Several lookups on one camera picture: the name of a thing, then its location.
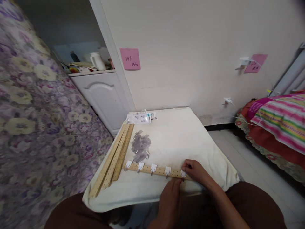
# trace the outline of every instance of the human hand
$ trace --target human hand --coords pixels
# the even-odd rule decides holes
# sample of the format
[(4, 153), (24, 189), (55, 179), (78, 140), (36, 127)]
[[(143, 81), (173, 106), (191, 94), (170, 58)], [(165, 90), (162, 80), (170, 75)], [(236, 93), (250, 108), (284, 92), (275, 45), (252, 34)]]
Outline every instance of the human hand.
[(198, 161), (186, 159), (181, 169), (208, 190), (218, 185)]
[(172, 229), (179, 218), (181, 179), (171, 179), (160, 196), (157, 218), (148, 229)]

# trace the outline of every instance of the bottle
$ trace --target bottle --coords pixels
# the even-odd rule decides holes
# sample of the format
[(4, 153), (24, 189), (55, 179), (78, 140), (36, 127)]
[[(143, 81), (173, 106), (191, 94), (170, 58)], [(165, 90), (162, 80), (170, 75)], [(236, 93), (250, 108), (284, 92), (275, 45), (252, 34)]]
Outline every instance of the bottle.
[(96, 67), (98, 70), (106, 70), (106, 65), (104, 64), (102, 57), (98, 52), (92, 52), (90, 59), (94, 67)]
[(72, 57), (74, 62), (80, 62), (79, 58), (77, 55), (74, 53), (74, 51), (70, 51), (70, 56)]

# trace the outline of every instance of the tile floor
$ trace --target tile floor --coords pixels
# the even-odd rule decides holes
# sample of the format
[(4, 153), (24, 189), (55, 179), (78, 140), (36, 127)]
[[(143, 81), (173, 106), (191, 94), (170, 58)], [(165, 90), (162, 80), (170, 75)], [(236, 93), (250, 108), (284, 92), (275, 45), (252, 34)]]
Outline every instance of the tile floor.
[[(305, 228), (305, 199), (286, 183), (272, 168), (261, 161), (252, 151), (255, 150), (236, 137), (230, 130), (210, 131), (210, 136), (241, 173), (244, 180), (267, 192), (283, 212), (288, 229)], [(201, 205), (199, 199), (194, 204)], [(156, 217), (158, 203), (134, 205), (128, 223), (113, 228), (147, 228)]]

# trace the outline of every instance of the white thermos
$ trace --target white thermos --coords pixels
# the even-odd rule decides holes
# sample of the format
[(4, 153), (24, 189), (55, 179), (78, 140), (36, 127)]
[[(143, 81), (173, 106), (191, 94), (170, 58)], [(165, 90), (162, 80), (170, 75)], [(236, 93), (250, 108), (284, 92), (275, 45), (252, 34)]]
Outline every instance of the white thermos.
[(91, 54), (91, 61), (98, 70), (106, 70), (106, 65), (104, 64), (101, 55), (98, 52), (92, 52)]

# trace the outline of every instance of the door frame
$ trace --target door frame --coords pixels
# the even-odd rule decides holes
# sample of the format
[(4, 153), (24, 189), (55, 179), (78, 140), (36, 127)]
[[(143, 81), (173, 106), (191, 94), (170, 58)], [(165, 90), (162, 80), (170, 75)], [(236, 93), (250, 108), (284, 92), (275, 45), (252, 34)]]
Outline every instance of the door frame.
[(105, 44), (107, 46), (108, 52), (110, 54), (110, 57), (112, 59), (112, 62), (114, 64), (114, 67), (116, 69), (119, 81), (122, 85), (124, 94), (126, 96), (127, 102), (128, 102), (128, 106), (129, 106), (129, 111), (128, 112), (135, 112), (136, 111), (136, 107), (134, 105), (133, 102), (133, 98), (131, 96), (130, 93), (130, 89), (125, 77), (125, 73), (124, 70), (122, 68), (122, 64), (120, 61), (120, 57), (119, 54), (117, 52), (117, 48), (115, 46), (109, 25), (108, 25), (108, 21), (102, 6), (102, 2), (101, 0), (89, 0), (91, 7), (93, 9), (94, 15), (96, 17), (96, 20), (98, 22), (98, 26), (101, 30), (102, 36), (104, 38)]

